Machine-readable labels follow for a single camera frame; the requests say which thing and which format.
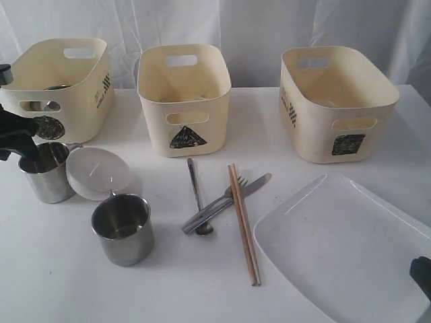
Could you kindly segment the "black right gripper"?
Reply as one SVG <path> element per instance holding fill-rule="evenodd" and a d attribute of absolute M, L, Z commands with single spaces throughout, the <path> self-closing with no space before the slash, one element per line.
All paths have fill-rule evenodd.
<path fill-rule="evenodd" d="M 412 260 L 409 274 L 427 298 L 431 298 L 430 259 L 420 256 Z"/>

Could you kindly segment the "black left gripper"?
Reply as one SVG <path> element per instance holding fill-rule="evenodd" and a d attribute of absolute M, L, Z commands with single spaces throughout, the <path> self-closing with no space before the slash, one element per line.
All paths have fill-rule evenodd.
<path fill-rule="evenodd" d="M 33 138 L 39 129 L 36 118 L 24 118 L 1 107 L 1 161 L 7 161 L 12 152 L 30 163 L 38 160 L 39 152 Z"/>

